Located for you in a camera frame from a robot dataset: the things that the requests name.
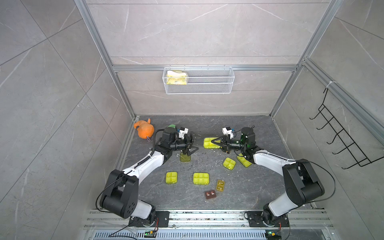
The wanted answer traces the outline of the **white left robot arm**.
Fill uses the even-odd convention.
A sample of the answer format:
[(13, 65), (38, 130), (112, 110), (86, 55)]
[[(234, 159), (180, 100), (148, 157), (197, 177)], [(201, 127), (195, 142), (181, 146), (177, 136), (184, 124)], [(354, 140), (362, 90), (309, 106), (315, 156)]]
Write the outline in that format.
[(180, 152), (190, 156), (199, 148), (194, 146), (195, 133), (187, 128), (170, 125), (155, 131), (153, 147), (140, 161), (124, 170), (113, 170), (104, 190), (96, 198), (96, 209), (113, 213), (123, 219), (139, 218), (148, 223), (156, 220), (156, 207), (139, 200), (139, 185), (155, 169)]

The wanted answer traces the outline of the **large green six-cell pillbox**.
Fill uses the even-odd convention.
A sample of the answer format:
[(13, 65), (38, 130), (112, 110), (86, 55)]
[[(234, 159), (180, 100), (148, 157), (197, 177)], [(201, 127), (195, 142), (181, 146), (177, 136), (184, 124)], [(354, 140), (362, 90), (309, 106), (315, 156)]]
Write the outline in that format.
[(194, 173), (193, 174), (193, 184), (194, 185), (209, 185), (210, 176), (208, 173)]

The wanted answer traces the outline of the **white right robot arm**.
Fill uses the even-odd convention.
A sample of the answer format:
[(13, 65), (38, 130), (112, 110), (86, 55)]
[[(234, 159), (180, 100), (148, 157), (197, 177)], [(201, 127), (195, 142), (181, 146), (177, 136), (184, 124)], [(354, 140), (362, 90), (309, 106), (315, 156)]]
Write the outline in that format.
[(263, 208), (262, 217), (267, 225), (324, 195), (324, 186), (309, 161), (287, 159), (258, 147), (253, 128), (242, 128), (239, 140), (233, 135), (230, 128), (224, 128), (223, 135), (211, 143), (228, 154), (239, 151), (250, 163), (266, 167), (284, 178), (285, 192)]

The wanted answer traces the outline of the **brown small pillbox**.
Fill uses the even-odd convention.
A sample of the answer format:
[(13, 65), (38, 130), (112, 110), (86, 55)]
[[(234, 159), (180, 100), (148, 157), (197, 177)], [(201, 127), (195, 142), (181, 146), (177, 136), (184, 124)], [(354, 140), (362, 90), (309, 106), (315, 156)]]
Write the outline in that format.
[(215, 190), (205, 191), (204, 194), (205, 194), (206, 200), (214, 199), (217, 197)]

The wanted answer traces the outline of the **yellow small pillbox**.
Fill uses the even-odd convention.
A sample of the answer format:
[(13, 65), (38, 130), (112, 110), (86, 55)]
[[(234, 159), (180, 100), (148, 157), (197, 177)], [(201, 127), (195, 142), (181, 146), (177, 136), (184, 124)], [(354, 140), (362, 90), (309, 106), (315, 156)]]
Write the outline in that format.
[(223, 180), (218, 180), (216, 185), (216, 190), (219, 192), (223, 192), (225, 187), (225, 182)]

